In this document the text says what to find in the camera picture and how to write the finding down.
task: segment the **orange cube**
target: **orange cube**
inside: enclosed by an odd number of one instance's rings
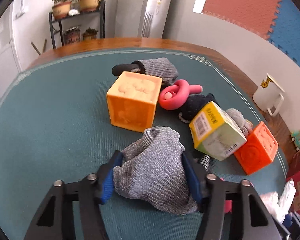
[[[111,124],[143,132],[152,127],[162,78],[124,71],[107,92]]]
[[[259,123],[234,156],[247,175],[250,175],[273,162],[278,143],[264,122]]]

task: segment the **pink knotted ring toy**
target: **pink knotted ring toy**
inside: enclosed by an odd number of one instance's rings
[[[189,85],[186,80],[179,79],[161,91],[158,101],[163,109],[175,110],[187,101],[189,95],[200,94],[202,90],[200,85]]]

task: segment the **screw head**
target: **screw head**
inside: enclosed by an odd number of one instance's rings
[[[246,187],[249,187],[251,185],[250,181],[248,181],[247,179],[244,179],[243,181],[241,181],[241,184]]]
[[[59,187],[59,186],[61,186],[62,184],[63,184],[63,181],[60,180],[60,179],[56,180],[56,181],[53,183],[53,185],[54,185],[55,187]]]
[[[97,178],[97,175],[95,173],[91,173],[88,175],[88,180],[95,180]]]
[[[216,178],[217,178],[217,176],[212,173],[207,175],[207,179],[209,179],[209,180],[215,180]]]

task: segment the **white mug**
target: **white mug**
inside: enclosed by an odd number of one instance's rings
[[[271,116],[276,116],[284,100],[283,93],[284,90],[267,73],[267,79],[261,82],[252,98],[262,111],[268,112]],[[272,113],[271,108],[273,106],[276,106],[276,110]]]

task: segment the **yellow and green box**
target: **yellow and green box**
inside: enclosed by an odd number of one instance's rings
[[[233,119],[212,101],[201,109],[189,127],[194,148],[219,161],[247,142]]]

